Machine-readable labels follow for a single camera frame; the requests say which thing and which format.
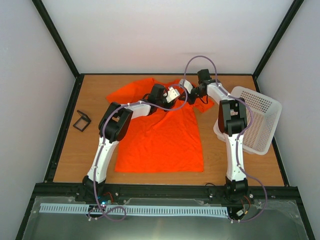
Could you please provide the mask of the orange t-shirt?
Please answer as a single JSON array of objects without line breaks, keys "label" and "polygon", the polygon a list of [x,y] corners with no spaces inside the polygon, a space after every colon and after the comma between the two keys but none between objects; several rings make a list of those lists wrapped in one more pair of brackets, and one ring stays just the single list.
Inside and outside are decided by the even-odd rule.
[{"label": "orange t-shirt", "polygon": [[177,111],[158,109],[131,120],[118,144],[114,170],[119,173],[203,172],[204,157],[194,109],[206,112],[212,100],[175,103]]}]

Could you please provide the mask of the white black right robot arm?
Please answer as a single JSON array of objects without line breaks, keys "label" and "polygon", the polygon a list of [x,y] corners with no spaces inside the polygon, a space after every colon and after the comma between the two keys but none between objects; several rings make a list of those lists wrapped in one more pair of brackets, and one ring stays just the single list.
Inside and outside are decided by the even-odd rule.
[{"label": "white black right robot arm", "polygon": [[248,192],[244,173],[243,134],[247,127],[247,110],[243,98],[235,98],[224,89],[218,79],[212,79],[208,69],[198,71],[198,86],[183,79],[189,104],[202,97],[212,98],[219,106],[217,126],[226,143],[227,172],[224,197],[230,203],[239,201]]}]

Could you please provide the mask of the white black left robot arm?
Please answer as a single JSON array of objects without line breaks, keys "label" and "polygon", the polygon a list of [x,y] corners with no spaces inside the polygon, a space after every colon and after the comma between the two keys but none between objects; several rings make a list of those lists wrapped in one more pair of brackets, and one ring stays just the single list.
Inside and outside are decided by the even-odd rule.
[{"label": "white black left robot arm", "polygon": [[131,120],[149,116],[158,108],[170,109],[171,103],[169,90],[161,84],[154,84],[151,92],[136,102],[112,102],[109,105],[98,126],[99,142],[94,160],[82,180],[86,195],[92,201],[103,198],[109,163],[116,146],[126,136]]}]

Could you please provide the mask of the black square brooch holder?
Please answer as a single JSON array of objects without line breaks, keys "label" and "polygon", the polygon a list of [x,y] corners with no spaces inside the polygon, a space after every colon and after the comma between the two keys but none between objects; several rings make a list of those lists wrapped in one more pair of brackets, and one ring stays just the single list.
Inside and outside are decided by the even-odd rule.
[{"label": "black square brooch holder", "polygon": [[79,119],[72,126],[78,131],[83,132],[90,125],[92,120],[84,112],[80,110],[77,110],[76,112],[79,114]]}]

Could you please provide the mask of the white perforated plastic basket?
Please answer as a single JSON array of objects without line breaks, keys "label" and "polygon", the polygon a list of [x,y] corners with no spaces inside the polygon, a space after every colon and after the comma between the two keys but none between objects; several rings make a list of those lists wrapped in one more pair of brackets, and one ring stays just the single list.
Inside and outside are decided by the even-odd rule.
[{"label": "white perforated plastic basket", "polygon": [[277,128],[282,111],[281,103],[242,86],[234,87],[230,95],[243,98],[253,115],[250,128],[244,132],[243,150],[249,154],[265,155]]}]

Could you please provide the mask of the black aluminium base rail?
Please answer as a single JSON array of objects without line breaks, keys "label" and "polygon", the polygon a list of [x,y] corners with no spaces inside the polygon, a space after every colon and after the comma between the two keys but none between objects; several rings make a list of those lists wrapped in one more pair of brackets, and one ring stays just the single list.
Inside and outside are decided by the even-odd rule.
[{"label": "black aluminium base rail", "polygon": [[[204,201],[209,204],[239,205],[243,196],[234,200],[227,199],[223,186],[184,186],[184,185],[130,185],[105,184],[99,200],[108,199],[112,195],[113,202],[123,204],[135,199],[187,199]],[[73,197],[77,202],[94,204],[95,197],[82,184],[77,183],[37,183],[31,194],[31,200],[37,197]]]}]

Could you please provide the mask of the black enclosure frame post right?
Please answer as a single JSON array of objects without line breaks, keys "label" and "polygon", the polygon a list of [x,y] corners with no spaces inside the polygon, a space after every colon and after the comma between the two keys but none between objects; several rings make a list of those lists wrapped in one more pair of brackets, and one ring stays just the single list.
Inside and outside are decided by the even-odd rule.
[{"label": "black enclosure frame post right", "polygon": [[263,69],[267,65],[269,59],[271,58],[273,52],[277,48],[278,44],[280,43],[282,37],[286,33],[288,27],[290,26],[291,22],[295,18],[296,14],[298,13],[300,7],[304,3],[304,0],[293,0],[289,9],[287,10],[284,18],[282,19],[279,27],[277,28],[274,36],[272,37],[268,47],[266,48],[262,58],[260,59],[257,67],[255,68],[252,77],[254,80],[257,80],[260,74],[262,73]]}]

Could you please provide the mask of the black enclosure frame post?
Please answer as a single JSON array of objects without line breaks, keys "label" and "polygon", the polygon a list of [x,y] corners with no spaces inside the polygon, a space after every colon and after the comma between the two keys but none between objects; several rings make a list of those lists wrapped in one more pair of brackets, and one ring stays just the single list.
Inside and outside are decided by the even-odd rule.
[{"label": "black enclosure frame post", "polygon": [[55,42],[57,48],[59,49],[63,59],[65,60],[68,68],[70,69],[72,75],[75,79],[80,76],[80,73],[68,51],[65,43],[63,42],[52,18],[49,15],[44,3],[42,0],[32,0],[34,7],[36,8],[39,16],[41,17],[43,23],[45,24],[47,30],[49,31],[53,41]]},{"label": "black enclosure frame post", "polygon": [[268,47],[266,48],[262,58],[260,59],[257,67],[255,68],[252,77],[254,80],[257,80],[260,74],[262,73],[263,69],[267,65],[269,59],[271,58],[273,52],[277,48],[278,44],[280,43],[282,37],[286,33],[288,27],[290,26],[291,22],[295,18],[296,14],[298,13],[300,7],[304,3],[304,0],[293,0],[289,9],[287,10],[284,18],[282,19],[279,27],[277,28],[274,36],[272,37]]}]

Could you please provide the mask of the black enclosure frame post left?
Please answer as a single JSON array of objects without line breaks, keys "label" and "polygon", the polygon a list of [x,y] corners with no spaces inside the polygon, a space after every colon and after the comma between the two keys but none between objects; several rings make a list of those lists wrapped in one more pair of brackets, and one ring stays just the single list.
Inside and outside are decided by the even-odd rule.
[{"label": "black enclosure frame post left", "polygon": [[41,17],[43,23],[45,24],[47,30],[49,31],[53,41],[55,42],[57,48],[59,49],[63,59],[65,60],[68,68],[70,69],[72,75],[75,79],[80,76],[80,73],[68,51],[65,43],[63,42],[52,18],[49,15],[44,3],[42,0],[32,0],[34,7],[36,8],[39,16]]}]

